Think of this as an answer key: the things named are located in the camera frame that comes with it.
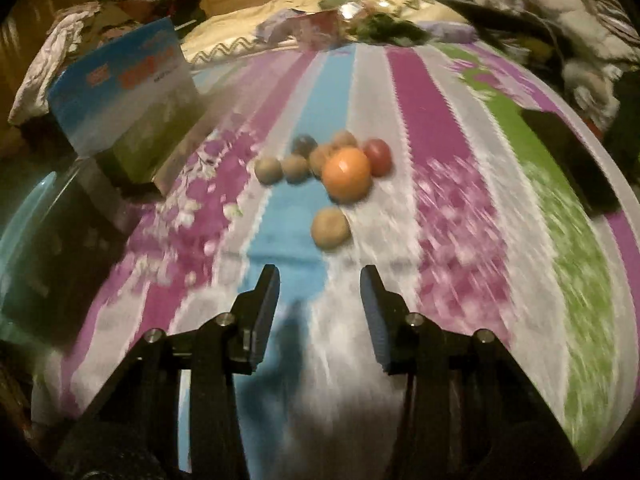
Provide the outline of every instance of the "cardboard box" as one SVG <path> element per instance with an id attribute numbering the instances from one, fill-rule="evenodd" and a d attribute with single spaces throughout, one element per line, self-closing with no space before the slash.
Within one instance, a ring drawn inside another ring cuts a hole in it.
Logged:
<path id="1" fill-rule="evenodd" d="M 167 18 L 70 65 L 50 88 L 49 105 L 80 157 L 95 157 L 125 195 L 152 198 L 168 193 L 168 180 L 198 146 L 192 139 L 189 153 L 185 145 L 176 151 L 204 111 Z"/>

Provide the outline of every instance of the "green stripe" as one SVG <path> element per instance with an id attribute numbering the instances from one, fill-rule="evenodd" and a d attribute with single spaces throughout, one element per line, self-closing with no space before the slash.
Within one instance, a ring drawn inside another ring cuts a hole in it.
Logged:
<path id="1" fill-rule="evenodd" d="M 437 46 L 452 59 L 476 56 L 449 45 Z M 466 84 L 484 94 L 484 103 L 509 141 L 538 196 L 538 205 L 556 249 L 554 270 L 566 305 L 569 374 L 564 430 L 580 457 L 590 458 L 606 426 L 615 361 L 614 311 L 610 275 L 590 222 L 564 174 L 520 117 L 520 107 L 465 70 Z"/>

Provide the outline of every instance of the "metal screw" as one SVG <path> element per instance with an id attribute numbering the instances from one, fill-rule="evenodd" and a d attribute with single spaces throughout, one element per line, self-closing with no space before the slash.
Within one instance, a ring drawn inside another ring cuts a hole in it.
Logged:
<path id="1" fill-rule="evenodd" d="M 406 316 L 404 316 L 404 322 L 407 323 L 407 325 L 413 327 L 420 326 L 422 323 L 424 323 L 424 320 L 424 316 L 419 312 L 410 312 Z"/>
<path id="2" fill-rule="evenodd" d="M 487 328 L 477 330 L 476 337 L 481 343 L 493 343 L 495 341 L 495 334 Z"/>
<path id="3" fill-rule="evenodd" d="M 147 343 L 155 343 L 162 337 L 162 330 L 159 328 L 152 328 L 145 332 L 145 341 Z"/>
<path id="4" fill-rule="evenodd" d="M 233 325 L 233 323 L 236 322 L 236 316 L 234 316 L 231 312 L 223 312 L 222 314 L 218 314 L 214 319 L 220 326 L 229 326 Z"/>

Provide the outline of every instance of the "striped bedsheet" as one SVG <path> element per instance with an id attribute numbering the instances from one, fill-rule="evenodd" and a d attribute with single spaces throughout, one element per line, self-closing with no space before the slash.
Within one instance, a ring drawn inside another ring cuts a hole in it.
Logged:
<path id="1" fill-rule="evenodd" d="M 372 352 L 358 274 L 373 263 L 446 330 L 493 330 L 583 463 L 597 456 L 638 385 L 640 205 L 558 95 L 482 43 L 267 52 L 220 81 L 239 90 L 236 104 L 143 217 L 76 344 L 50 356 L 36 411 L 79 415 L 146 330 L 199 327 L 274 263 L 282 285 L 266 357 L 236 381 L 252 478 L 379 477 L 404 384 Z M 571 126 L 620 212 L 587 218 L 519 107 Z M 353 243 L 323 254 L 309 235 L 330 205 L 321 183 L 267 189 L 252 161 L 285 153 L 296 134 L 326 142 L 341 128 L 386 140 L 396 170 L 344 208 Z"/>

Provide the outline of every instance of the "potato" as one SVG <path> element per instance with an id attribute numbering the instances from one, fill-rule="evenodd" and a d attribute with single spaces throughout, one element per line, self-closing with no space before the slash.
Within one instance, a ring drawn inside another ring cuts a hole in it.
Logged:
<path id="1" fill-rule="evenodd" d="M 302 155 L 289 155 L 282 160 L 284 178 L 290 184 L 299 184 L 308 179 L 309 163 Z"/>
<path id="2" fill-rule="evenodd" d="M 311 237 L 323 251 L 336 249 L 351 238 L 349 221 L 339 208 L 325 207 L 314 217 Z"/>
<path id="3" fill-rule="evenodd" d="M 274 156 L 264 156 L 255 161 L 255 177 L 263 186 L 271 186 L 282 178 L 282 165 Z"/>
<path id="4" fill-rule="evenodd" d="M 302 155 L 305 158 L 318 147 L 316 140 L 308 135 L 300 135 L 291 141 L 291 153 L 293 155 Z"/>
<path id="5" fill-rule="evenodd" d="M 329 157 L 334 153 L 334 147 L 330 144 L 320 144 L 309 155 L 309 166 L 311 172 L 318 178 L 322 177 L 322 168 Z"/>
<path id="6" fill-rule="evenodd" d="M 340 130 L 339 132 L 335 132 L 333 138 L 331 139 L 331 145 L 334 149 L 339 150 L 340 148 L 357 148 L 358 140 L 353 136 L 353 134 L 348 130 Z"/>

